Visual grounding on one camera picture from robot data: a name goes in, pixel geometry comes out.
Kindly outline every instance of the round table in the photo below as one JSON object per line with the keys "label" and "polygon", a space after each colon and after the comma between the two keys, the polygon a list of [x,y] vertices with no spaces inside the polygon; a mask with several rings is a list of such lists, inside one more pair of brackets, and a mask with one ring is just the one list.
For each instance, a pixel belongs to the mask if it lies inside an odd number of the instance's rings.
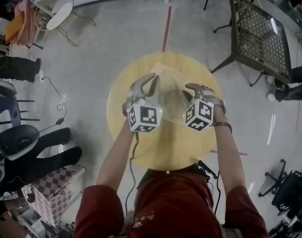
{"label": "round table", "polygon": [[[213,89],[218,98],[221,98],[215,78],[196,60],[169,52],[147,55],[128,65],[112,85],[107,101],[107,123],[113,139],[116,139],[125,121],[121,105],[126,100],[131,84],[148,74],[157,62],[177,70],[189,83],[199,83]],[[196,163],[216,143],[213,127],[197,132],[165,119],[153,132],[139,133],[139,139],[133,161],[142,167],[163,171],[177,170]]]}

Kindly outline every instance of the concrete floor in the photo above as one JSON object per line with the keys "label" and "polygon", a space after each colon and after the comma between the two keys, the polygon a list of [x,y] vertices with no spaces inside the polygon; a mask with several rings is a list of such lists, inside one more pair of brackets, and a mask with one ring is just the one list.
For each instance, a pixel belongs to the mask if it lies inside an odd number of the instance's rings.
{"label": "concrete floor", "polygon": [[[228,23],[230,8],[228,0],[209,0],[206,11],[203,11],[204,2],[170,1],[172,15],[166,50],[188,55],[208,69],[213,69],[230,53],[230,28],[212,33],[214,28]],[[282,22],[288,38],[292,67],[302,65],[302,43],[297,56],[298,40],[295,37],[298,26],[268,1],[256,0],[255,4],[261,5]],[[31,49],[35,58],[42,59],[44,74],[51,78],[66,100],[67,116],[60,127],[71,127],[77,144],[83,149],[81,164],[87,171],[81,181],[82,187],[95,183],[100,166],[112,146],[106,123],[106,101],[112,83],[128,63],[143,55],[161,51],[168,8],[169,5],[163,0],[106,0],[79,7],[76,11],[92,17],[97,27],[74,17],[65,23],[64,28],[69,31],[71,38],[79,42],[78,48],[69,45],[57,31],[51,31],[43,37],[43,51],[35,47]],[[25,47],[14,48],[12,55],[28,57]],[[225,97],[227,115],[238,149],[248,154],[242,157],[242,161],[247,187],[254,183],[251,199],[270,229],[281,217],[277,216],[278,211],[271,205],[272,195],[258,198],[257,194],[264,185],[264,173],[277,171],[281,158],[286,159],[288,172],[302,172],[302,102],[296,132],[299,102],[267,101],[265,95],[269,86],[264,78],[253,88],[248,85],[247,79],[254,81],[257,75],[252,69],[234,62],[218,71],[215,77]],[[37,100],[28,110],[31,117],[42,119],[33,124],[39,129],[63,116],[63,112],[56,109],[60,99],[49,82],[37,80],[30,84],[16,81],[14,84],[20,98]],[[276,115],[276,124],[271,144],[267,145],[272,114]],[[204,161],[218,172],[216,154],[211,153]],[[144,172],[145,169],[134,165],[138,181]],[[132,184],[127,168],[118,192],[123,205]],[[129,199],[129,209],[133,209],[134,197],[135,191]],[[78,206],[79,202],[64,214],[64,222],[75,220]],[[222,189],[217,211],[221,222],[224,221],[224,211]]]}

